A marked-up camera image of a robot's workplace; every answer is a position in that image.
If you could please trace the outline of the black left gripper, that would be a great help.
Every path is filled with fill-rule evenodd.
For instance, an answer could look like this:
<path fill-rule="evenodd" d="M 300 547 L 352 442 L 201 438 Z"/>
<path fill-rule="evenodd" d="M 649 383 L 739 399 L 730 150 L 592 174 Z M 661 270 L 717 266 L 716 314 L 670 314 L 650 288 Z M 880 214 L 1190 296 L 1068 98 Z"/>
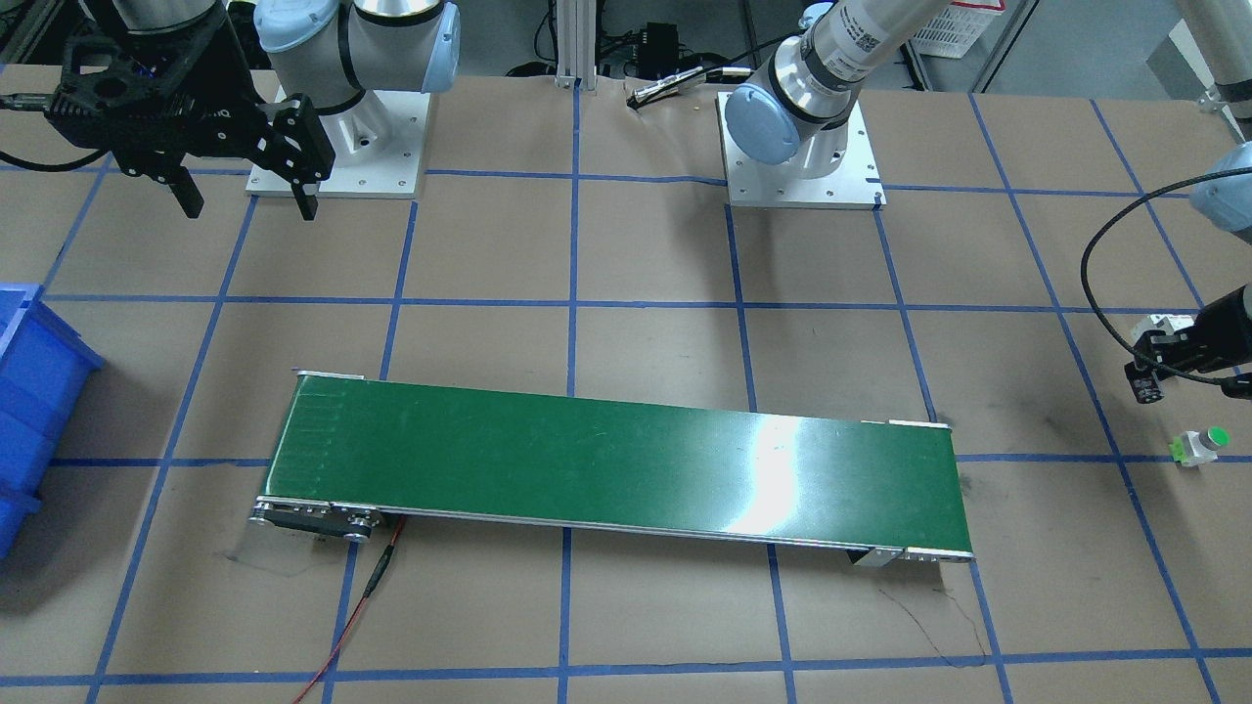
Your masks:
<path fill-rule="evenodd" d="M 1207 304 L 1194 316 L 1189 329 L 1181 329 L 1178 334 L 1146 333 L 1141 338 L 1141 353 L 1181 373 L 1216 373 L 1248 365 L 1249 286 L 1241 286 Z"/>

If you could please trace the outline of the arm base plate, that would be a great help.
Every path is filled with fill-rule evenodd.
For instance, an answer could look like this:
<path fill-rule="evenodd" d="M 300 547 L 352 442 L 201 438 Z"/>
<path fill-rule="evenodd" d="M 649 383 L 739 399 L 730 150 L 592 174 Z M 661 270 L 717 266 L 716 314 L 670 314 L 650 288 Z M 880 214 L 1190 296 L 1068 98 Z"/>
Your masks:
<path fill-rule="evenodd" d="M 717 94 L 729 204 L 839 210 L 873 210 L 886 204 L 859 103 L 839 130 L 819 132 L 796 157 L 770 165 L 747 157 L 729 134 L 725 111 L 730 95 Z"/>
<path fill-rule="evenodd" d="M 309 195 L 416 200 L 424 174 L 424 138 L 432 95 L 366 91 L 356 106 L 322 116 L 336 164 Z"/>

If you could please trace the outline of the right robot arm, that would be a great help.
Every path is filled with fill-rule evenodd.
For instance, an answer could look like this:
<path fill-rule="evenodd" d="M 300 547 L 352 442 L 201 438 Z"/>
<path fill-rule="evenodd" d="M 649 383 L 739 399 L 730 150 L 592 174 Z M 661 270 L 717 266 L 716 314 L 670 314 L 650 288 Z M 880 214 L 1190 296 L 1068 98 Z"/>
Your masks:
<path fill-rule="evenodd" d="M 265 100 L 223 1 L 85 1 L 58 89 L 10 95 L 73 147 L 167 187 L 189 218 L 204 197 L 185 157 L 253 165 L 252 195 L 414 198 L 429 98 L 454 84 L 448 1 L 259 1 L 253 26 L 279 79 Z"/>

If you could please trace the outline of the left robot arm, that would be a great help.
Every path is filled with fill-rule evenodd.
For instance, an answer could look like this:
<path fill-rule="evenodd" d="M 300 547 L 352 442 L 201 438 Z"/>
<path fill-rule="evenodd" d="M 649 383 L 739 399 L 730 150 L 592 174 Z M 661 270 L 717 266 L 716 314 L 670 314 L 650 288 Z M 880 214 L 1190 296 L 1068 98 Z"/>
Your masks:
<path fill-rule="evenodd" d="M 798 157 L 823 132 L 844 128 L 861 83 L 891 53 L 943 13 L 943 1 L 836 1 L 805 10 L 800 33 L 780 43 L 726 100 L 726 133 L 751 160 L 777 167 Z M 1209 66 L 1239 135 L 1249 137 L 1249 4 L 1181 1 L 1178 13 Z M 1117 333 L 1090 286 L 1096 246 L 1141 205 L 1177 190 L 1217 229 L 1249 241 L 1249 143 L 1239 143 L 1204 174 L 1153 189 L 1124 205 L 1084 246 L 1079 282 L 1101 324 L 1131 353 L 1124 375 L 1141 405 L 1154 405 L 1168 378 L 1217 386 L 1227 397 L 1249 397 L 1249 288 L 1204 306 L 1183 329 Z"/>

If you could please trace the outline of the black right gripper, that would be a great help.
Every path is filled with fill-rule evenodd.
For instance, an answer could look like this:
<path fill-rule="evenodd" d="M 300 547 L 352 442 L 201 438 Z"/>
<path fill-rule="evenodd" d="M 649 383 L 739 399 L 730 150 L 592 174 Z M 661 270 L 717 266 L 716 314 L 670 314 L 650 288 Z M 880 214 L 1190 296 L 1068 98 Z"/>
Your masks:
<path fill-rule="evenodd" d="M 290 187 L 300 219 L 318 212 L 336 148 L 308 95 L 268 104 L 255 93 L 224 5 L 85 5 L 84 30 L 64 53 L 45 119 L 73 147 L 116 160 L 160 154 L 156 170 L 182 212 L 204 195 L 183 157 L 245 157 Z"/>

